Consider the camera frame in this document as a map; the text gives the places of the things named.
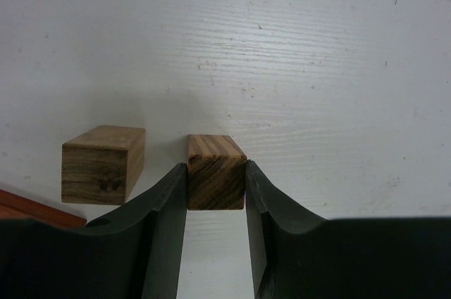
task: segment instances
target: white wooden tabletop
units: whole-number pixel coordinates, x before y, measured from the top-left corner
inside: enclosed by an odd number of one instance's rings
[[[451,215],[451,0],[0,0],[0,187],[61,204],[61,144],[144,126],[132,197],[232,135],[326,217]],[[189,212],[179,299],[252,297],[245,212]]]

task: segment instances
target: gripped wooden cube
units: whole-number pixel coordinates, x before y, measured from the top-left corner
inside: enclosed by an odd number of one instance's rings
[[[246,161],[228,135],[190,135],[188,209],[243,209]]]
[[[61,200],[121,205],[144,168],[146,130],[99,126],[63,144]]]

